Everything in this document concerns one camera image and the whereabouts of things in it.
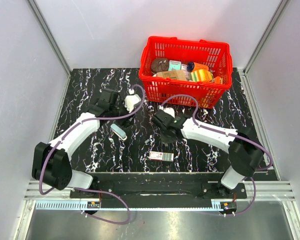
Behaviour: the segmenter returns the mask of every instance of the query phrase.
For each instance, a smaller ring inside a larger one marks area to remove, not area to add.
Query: cardboard box
[[[182,70],[178,70],[178,71],[161,71],[161,72],[157,72],[156,76],[160,77],[160,78],[164,78],[164,79],[170,78],[170,79],[173,79],[173,80],[187,81],[185,73]]]

